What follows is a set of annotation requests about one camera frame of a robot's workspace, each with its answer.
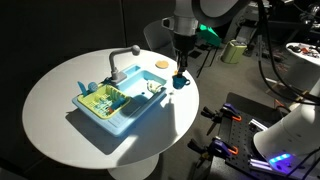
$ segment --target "toy sink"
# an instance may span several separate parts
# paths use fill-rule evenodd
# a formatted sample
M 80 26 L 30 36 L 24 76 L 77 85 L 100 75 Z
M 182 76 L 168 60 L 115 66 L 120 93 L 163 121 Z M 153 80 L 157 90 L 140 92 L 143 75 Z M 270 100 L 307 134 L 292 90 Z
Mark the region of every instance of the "toy sink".
M 94 93 L 78 95 L 72 102 L 95 123 L 115 137 L 121 136 L 129 127 L 139 119 L 152 105 L 158 102 L 164 95 L 166 80 L 142 69 L 138 65 L 132 65 L 122 71 L 127 77 L 118 84 L 99 84 Z M 154 81 L 161 85 L 152 92 L 148 89 L 148 82 Z M 114 111 L 108 111 L 112 103 L 123 100 Z

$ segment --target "table pedestal base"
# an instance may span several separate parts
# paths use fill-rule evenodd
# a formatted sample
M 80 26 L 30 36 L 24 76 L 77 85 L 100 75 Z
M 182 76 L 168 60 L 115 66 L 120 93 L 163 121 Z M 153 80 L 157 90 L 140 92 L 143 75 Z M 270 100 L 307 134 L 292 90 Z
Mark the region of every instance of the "table pedestal base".
M 137 163 L 119 168 L 108 169 L 108 171 L 110 175 L 117 180 L 143 180 L 153 172 L 158 160 L 159 155 L 157 154 Z

